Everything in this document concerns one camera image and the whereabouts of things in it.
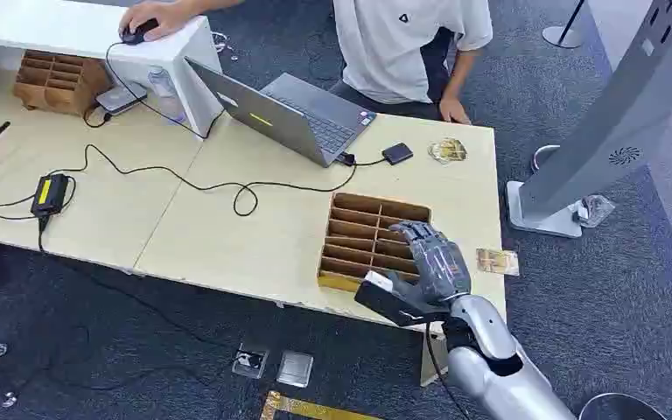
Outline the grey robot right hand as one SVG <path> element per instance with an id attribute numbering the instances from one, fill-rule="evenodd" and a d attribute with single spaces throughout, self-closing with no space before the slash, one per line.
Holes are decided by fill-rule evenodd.
<path id="1" fill-rule="evenodd" d="M 471 292 L 471 276 L 459 246 L 428 222 L 405 220 L 388 228 L 409 246 L 418 270 L 418 301 L 449 308 L 452 301 Z"/>

